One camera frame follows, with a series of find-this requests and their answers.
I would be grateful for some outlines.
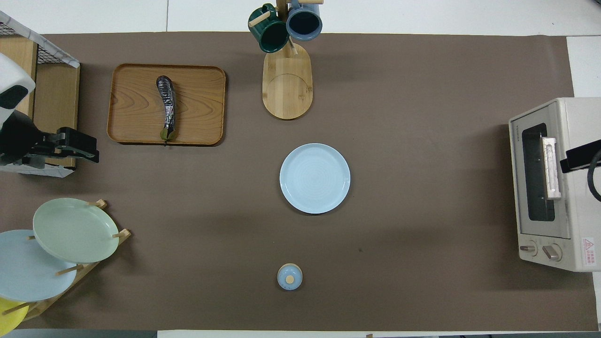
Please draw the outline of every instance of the mug tree stand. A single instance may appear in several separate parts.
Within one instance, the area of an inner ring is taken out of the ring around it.
[[[300,0],[300,3],[323,3],[323,0]],[[280,20],[285,22],[287,0],[277,0],[276,9]],[[293,120],[302,116],[312,102],[311,58],[303,47],[289,40],[282,49],[265,56],[263,104],[273,116]]]

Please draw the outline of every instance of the wooden peg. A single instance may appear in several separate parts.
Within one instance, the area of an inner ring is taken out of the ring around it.
[[[323,0],[299,0],[299,4],[323,5]]]
[[[123,243],[123,241],[128,239],[129,236],[131,236],[131,235],[132,235],[132,233],[130,233],[128,229],[123,229],[123,230],[119,231],[119,233],[114,234],[113,238],[118,238],[119,244],[121,244],[121,243]]]
[[[292,53],[294,55],[298,55],[299,52],[296,50],[296,47],[294,46],[294,43],[292,43],[292,39],[291,38],[288,39],[288,44],[290,44],[290,49],[292,50]]]
[[[2,315],[3,315],[3,316],[5,316],[5,315],[7,315],[7,314],[9,314],[9,313],[13,313],[13,312],[15,312],[16,310],[22,309],[22,308],[24,308],[24,307],[26,307],[26,306],[30,306],[30,305],[32,305],[32,304],[33,304],[33,303],[23,303],[23,304],[19,304],[19,305],[15,306],[15,307],[12,307],[12,308],[10,308],[10,309],[8,309],[8,310],[6,310],[6,311],[3,311],[3,312],[2,312]]]
[[[69,269],[60,270],[55,275],[60,276],[60,275],[66,274],[67,272],[71,272],[73,270],[79,270],[79,269],[83,269],[83,268],[84,268],[83,265],[77,264],[76,266],[73,266],[73,267],[71,267]]]
[[[87,205],[97,206],[97,207],[99,207],[101,209],[106,208],[106,201],[103,200],[102,198],[100,200],[95,201],[95,202],[87,202],[86,204]]]
[[[256,25],[258,25],[261,21],[267,19],[269,16],[271,15],[271,12],[265,12],[259,16],[257,16],[256,18],[252,19],[251,21],[248,22],[248,26],[249,27],[255,27]]]

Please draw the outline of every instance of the sage green plate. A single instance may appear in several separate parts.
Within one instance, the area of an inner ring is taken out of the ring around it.
[[[34,234],[40,246],[71,263],[99,262],[119,244],[115,222],[106,212],[75,198],[58,198],[34,214]]]

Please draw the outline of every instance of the oven window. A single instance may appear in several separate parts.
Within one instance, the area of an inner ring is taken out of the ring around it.
[[[522,132],[524,172],[526,174],[526,196],[528,216],[533,221],[553,221],[553,201],[545,198],[545,165],[540,138],[547,136],[547,125],[541,123]]]

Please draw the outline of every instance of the wooden tray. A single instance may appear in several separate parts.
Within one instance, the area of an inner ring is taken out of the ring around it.
[[[212,145],[223,135],[225,73],[210,66],[122,64],[113,72],[106,132],[119,143],[164,144],[165,106],[156,78],[167,75],[177,96],[171,146]]]

